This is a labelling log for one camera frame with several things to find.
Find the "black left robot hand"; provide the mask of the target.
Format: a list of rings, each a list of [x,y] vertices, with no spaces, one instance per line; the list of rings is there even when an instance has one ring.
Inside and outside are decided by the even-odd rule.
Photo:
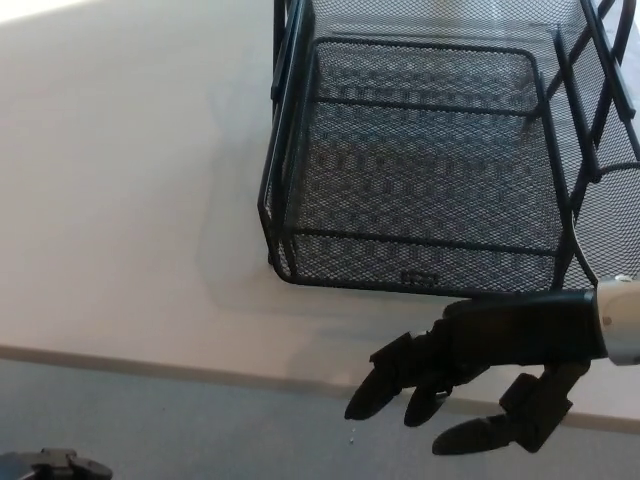
[[[35,479],[110,480],[113,471],[106,465],[81,457],[72,449],[42,449],[25,454]]]

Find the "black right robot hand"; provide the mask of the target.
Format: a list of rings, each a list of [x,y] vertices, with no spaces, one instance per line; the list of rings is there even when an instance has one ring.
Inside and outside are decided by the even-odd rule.
[[[476,418],[440,434],[432,451],[466,455],[518,444],[536,453],[572,407],[569,392],[596,359],[607,355],[589,291],[523,294],[448,305],[432,328],[406,332],[370,357],[372,369],[345,409],[367,420],[403,390],[412,390],[404,424],[428,422],[457,387],[494,366],[543,368],[521,373],[499,400],[498,415]]]

